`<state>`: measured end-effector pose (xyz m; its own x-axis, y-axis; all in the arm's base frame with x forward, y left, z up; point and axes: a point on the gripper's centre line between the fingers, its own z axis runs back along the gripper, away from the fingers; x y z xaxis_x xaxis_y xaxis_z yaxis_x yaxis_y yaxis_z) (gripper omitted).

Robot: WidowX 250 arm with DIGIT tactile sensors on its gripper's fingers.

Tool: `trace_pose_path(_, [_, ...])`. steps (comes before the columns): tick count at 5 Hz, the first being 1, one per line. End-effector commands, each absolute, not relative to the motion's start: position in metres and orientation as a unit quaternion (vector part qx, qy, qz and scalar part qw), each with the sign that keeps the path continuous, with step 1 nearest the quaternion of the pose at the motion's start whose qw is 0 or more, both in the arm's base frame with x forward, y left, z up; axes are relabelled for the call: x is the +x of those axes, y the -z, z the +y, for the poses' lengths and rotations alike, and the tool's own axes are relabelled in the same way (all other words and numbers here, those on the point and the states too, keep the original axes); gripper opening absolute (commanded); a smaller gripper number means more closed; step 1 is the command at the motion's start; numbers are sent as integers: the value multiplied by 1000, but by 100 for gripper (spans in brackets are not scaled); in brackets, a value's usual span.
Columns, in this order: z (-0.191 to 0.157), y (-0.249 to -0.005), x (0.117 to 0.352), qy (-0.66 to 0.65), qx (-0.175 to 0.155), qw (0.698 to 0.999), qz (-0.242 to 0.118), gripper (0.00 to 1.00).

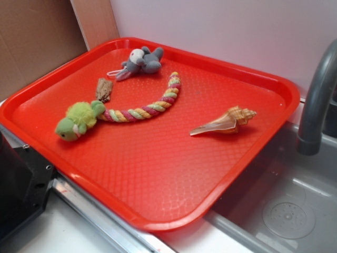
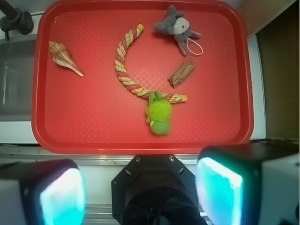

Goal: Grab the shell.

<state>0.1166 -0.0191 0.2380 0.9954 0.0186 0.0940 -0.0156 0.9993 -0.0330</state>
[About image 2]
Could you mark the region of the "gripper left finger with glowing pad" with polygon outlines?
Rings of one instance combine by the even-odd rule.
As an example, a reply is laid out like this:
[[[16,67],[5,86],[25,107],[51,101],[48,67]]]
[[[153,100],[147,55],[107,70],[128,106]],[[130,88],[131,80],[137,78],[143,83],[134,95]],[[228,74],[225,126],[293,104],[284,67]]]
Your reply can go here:
[[[2,225],[81,225],[85,210],[85,179],[73,160],[0,166]]]

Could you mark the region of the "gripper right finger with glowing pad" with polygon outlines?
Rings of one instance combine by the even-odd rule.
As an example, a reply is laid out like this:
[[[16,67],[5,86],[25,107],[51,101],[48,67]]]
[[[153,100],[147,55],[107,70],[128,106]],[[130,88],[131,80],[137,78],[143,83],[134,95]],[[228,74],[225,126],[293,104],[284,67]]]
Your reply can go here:
[[[214,225],[297,225],[299,146],[250,142],[206,147],[198,155],[195,187]]]

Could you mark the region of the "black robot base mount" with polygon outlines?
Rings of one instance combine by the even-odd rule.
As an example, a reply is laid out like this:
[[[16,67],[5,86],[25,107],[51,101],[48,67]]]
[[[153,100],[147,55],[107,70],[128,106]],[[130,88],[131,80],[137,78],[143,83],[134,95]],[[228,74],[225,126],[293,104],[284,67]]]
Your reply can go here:
[[[121,225],[205,225],[195,175],[173,155],[135,156],[111,181]]]

